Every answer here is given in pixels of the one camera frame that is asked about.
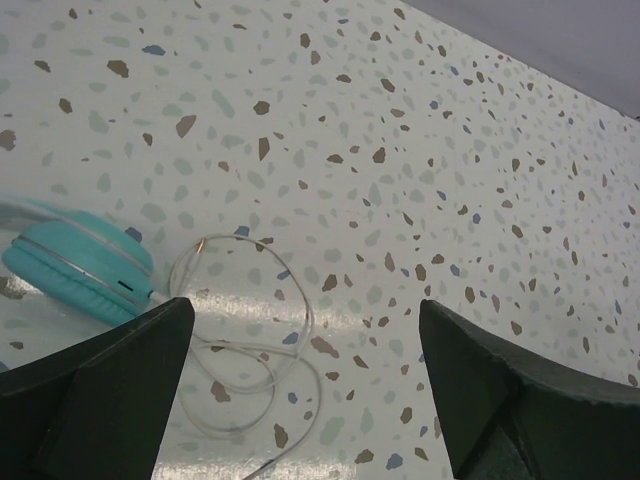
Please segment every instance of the terrazzo surface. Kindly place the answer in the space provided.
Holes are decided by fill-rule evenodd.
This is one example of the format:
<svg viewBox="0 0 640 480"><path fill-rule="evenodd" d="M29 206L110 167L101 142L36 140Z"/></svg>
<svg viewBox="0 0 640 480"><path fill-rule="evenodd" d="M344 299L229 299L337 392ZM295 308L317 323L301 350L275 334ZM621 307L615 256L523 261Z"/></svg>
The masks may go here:
<svg viewBox="0 0 640 480"><path fill-rule="evenodd" d="M417 335L425 297L638 385L640 128L545 75L394 1L5 0L0 62L3 192L135 226L159 277L199 235L237 231L302 278L326 400L269 478L451 478ZM201 333L297 342L301 299L266 252L211 244L201 267ZM103 331L3 275L3 368ZM268 399L191 364L181 388L220 424ZM234 442L176 403L154 478L239 479L304 433L316 401L298 368Z"/></svg>

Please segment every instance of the turquoise headphones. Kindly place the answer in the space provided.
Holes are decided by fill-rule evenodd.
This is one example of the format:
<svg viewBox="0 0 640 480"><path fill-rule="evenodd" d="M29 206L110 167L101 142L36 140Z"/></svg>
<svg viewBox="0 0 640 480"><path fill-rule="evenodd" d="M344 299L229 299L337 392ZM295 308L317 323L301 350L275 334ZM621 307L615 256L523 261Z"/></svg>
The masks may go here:
<svg viewBox="0 0 640 480"><path fill-rule="evenodd" d="M15 275L113 327L146 310L153 260L135 235L90 213L34 201L3 198L0 210L37 220L2 254Z"/></svg>

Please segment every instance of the black object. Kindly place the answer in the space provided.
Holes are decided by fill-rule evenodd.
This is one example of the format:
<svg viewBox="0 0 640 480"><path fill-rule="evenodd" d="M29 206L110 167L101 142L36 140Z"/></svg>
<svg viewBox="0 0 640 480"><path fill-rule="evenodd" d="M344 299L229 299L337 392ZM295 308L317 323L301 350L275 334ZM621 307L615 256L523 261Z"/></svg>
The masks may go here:
<svg viewBox="0 0 640 480"><path fill-rule="evenodd" d="M0 375L3 479L151 477L194 312L173 299Z"/></svg>
<svg viewBox="0 0 640 480"><path fill-rule="evenodd" d="M640 479L640 389L559 365L435 301L420 338L459 480Z"/></svg>

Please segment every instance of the headphone ear cushion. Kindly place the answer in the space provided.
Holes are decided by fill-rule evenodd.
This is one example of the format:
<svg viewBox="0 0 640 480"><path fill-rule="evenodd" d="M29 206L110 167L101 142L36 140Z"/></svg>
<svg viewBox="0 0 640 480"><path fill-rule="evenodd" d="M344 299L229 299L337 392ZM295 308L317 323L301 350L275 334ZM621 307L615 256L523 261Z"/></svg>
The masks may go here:
<svg viewBox="0 0 640 480"><path fill-rule="evenodd" d="M5 266L47 295L70 305L111 326L119 326L142 314L131 304L130 309L118 305L106 296L107 287L74 270L57 259L50 263L14 246L5 250Z"/></svg>

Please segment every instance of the white cable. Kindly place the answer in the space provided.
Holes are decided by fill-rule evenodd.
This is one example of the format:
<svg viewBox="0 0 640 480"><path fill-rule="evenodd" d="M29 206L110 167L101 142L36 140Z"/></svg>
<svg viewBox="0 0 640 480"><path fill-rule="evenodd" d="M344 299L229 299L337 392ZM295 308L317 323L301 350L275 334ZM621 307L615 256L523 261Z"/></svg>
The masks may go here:
<svg viewBox="0 0 640 480"><path fill-rule="evenodd" d="M278 262L282 264L282 266L287 270L287 272L289 272L289 276L295 283L296 287L298 287L298 290L300 291L300 294L302 295L302 299L304 301L305 310L306 310L305 312L306 328L305 329L307 333L306 335L304 335L302 340L299 340L297 342L296 347L294 347L292 351L292 350L287 350L285 348L273 347L270 345L262 345L258 343L242 343L242 342L226 342L226 341L220 341L220 340L209 340L209 339L202 338L201 336L199 336L194 332L193 338L195 339L195 341L192 342L192 344L189 346L189 354L197 362L197 364L204 370L204 372L209 376L211 381L217 381L219 384L224 386L227 390L234 393L242 394L242 395L259 394L259 393L264 393L268 390L271 390L271 399L269 401L269 404L267 405L267 408L256 419L240 427L225 429L225 428L211 425L205 419L200 417L200 415L195 413L189 407L188 401L186 401L186 399L184 398L184 394L182 393L182 391L178 390L178 398L180 400L180 403L182 404L182 408L185 414L187 415L187 418L193 424L194 427L196 427L201 433L203 433L209 438L230 439L238 435L246 434L249 431L253 430L271 412L273 405L275 404L279 383L282 380L284 380L284 378L291 372L291 370L295 367L295 365L298 362L302 362L307 368L311 370L311 372L313 373L314 379L316 381L316 386L318 388L318 402L317 402L316 412L311 420L311 424L309 425L309 428L307 429L307 431L289 448L282 451L280 454L276 455L274 458L268 460L260 468L258 468L253 473L243 478L243 480L253 480L258 476L262 475L267 470L275 467L275 465L279 461L281 461L287 455L291 454L293 451L297 450L304 443L304 441L309 437L309 434L312 432L312 430L316 426L318 417L320 416L320 410L322 407L322 377L320 376L320 373L318 372L318 370L310 362L308 362L302 357L309 345L309 341L311 340L311 337L313 336L313 330L315 327L315 316L313 313L311 302L309 301L307 294L302 288L302 285L300 284L300 282L298 281L294 273L291 271L287 263L282 259L282 257L268 245L258 240L254 240L252 238L245 237L242 235L236 235L236 234L207 235L204 238L197 240L186 249L184 249L182 253L178 255L178 258L176 259L176 261L173 263L173 266L171 268L171 274L169 275L169 296L171 298L180 296L184 293L185 285L187 284L188 280L191 278L196 268L198 267L200 256L206 243L210 240L218 240L218 239L225 239L225 238L242 240L242 241L250 242L250 243L253 243L254 245L260 246L261 248L271 253L278 260ZM183 270L182 275L179 275L180 272L178 267L184 261L187 255L191 255L191 257L189 259L189 262L186 268ZM154 292L151 295L151 299L157 303L164 303L167 300L157 292ZM207 367L205 362L203 362L202 359L200 358L200 354L198 353L198 351L204 350L204 349L210 350L211 347L223 348L232 352L239 353L241 355L246 355L258 361L260 365L262 365L268 373L267 382L266 383L258 382L250 386L241 386L241 385L234 385L233 383L224 379L219 373L214 372L209 367ZM293 360L284 368L282 373L277 376L275 372L271 369L271 367L267 364L267 362L262 357L260 357L260 355L254 352L268 352L276 355L283 355L286 357L290 357Z"/></svg>

